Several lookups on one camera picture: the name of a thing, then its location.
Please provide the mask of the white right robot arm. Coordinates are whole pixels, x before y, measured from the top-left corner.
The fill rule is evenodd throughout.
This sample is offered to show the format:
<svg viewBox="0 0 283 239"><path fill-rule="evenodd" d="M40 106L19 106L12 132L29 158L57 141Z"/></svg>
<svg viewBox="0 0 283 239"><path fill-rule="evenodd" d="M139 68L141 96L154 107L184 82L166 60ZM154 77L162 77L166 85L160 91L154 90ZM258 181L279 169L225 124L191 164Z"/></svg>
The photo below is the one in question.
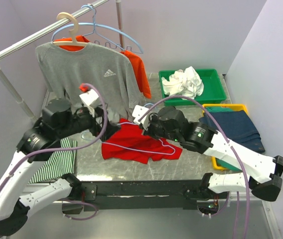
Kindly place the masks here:
<svg viewBox="0 0 283 239"><path fill-rule="evenodd" d="M247 191L269 202L278 198L283 184L283 157L265 156L226 140L220 131L188 121L175 107L164 107L155 113L136 106L132 115L144 135L176 141L188 151L221 159L241 169L240 173L205 173L200 185L189 192L196 199L208 200L231 191Z"/></svg>

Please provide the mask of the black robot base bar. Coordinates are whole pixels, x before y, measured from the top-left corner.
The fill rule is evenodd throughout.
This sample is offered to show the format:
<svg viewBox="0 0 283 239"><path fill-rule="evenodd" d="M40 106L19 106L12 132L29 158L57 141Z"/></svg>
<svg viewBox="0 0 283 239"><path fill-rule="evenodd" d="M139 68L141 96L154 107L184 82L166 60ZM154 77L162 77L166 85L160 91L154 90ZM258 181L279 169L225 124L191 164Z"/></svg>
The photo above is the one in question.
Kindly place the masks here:
<svg viewBox="0 0 283 239"><path fill-rule="evenodd" d="M67 199L83 201L100 210L182 208L196 210L200 201L226 199L204 188L201 180L83 181Z"/></svg>

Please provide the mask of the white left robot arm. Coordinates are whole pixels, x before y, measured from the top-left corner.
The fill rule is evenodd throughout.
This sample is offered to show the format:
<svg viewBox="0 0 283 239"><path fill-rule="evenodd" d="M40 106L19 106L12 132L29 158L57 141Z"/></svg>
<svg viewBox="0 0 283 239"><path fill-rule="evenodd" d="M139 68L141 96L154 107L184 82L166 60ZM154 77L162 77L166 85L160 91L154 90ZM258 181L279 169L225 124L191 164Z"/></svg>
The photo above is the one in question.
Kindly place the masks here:
<svg viewBox="0 0 283 239"><path fill-rule="evenodd" d="M78 147L61 147L62 139L85 130L89 130L96 140L106 139L107 131L115 133L118 130L108 121L104 100L81 96L82 107L75 112L72 112L69 101L51 100L42 109L39 120L18 143L12 161L0 179L0 238L15 234L31 216L54 201L82 197L82 182L72 173L58 177L56 182L43 189L22 195L31 178L54 152L78 150Z"/></svg>

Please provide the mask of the white t shirt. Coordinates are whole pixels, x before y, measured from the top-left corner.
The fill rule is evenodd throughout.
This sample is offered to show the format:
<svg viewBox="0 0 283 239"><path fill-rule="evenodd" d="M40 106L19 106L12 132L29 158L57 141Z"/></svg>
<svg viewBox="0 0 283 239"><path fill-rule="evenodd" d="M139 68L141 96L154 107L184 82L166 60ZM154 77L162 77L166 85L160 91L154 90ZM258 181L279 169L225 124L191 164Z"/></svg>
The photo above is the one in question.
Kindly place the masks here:
<svg viewBox="0 0 283 239"><path fill-rule="evenodd" d="M204 84L193 66L179 69L168 77L161 77L163 92L166 96L186 96L195 98L201 96Z"/></svg>

